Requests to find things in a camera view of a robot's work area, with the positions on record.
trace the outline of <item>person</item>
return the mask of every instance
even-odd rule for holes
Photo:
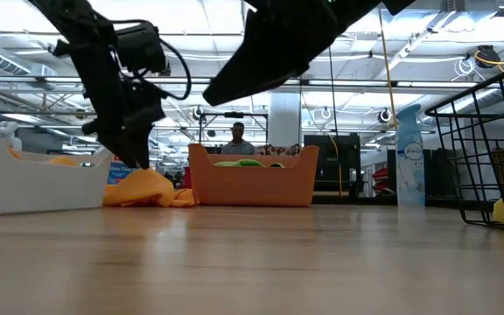
[[[242,139],[242,135],[244,135],[244,125],[242,122],[235,122],[232,131],[233,141],[223,146],[221,154],[255,155],[256,147],[252,143]]]

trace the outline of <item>black wire rack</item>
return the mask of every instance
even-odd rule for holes
[[[504,72],[425,111],[437,122],[455,200],[468,224],[504,228]]]

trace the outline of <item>white bin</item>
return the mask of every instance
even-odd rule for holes
[[[100,207],[109,175],[112,154],[103,150],[93,156],[67,156],[92,167],[48,164],[55,155],[7,151],[0,138],[0,214]]]

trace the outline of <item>orange basket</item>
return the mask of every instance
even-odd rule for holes
[[[312,203],[319,148],[307,146],[298,157],[207,154],[190,144],[192,189],[202,205],[308,207]],[[218,162],[257,160],[275,167],[225,167]]]

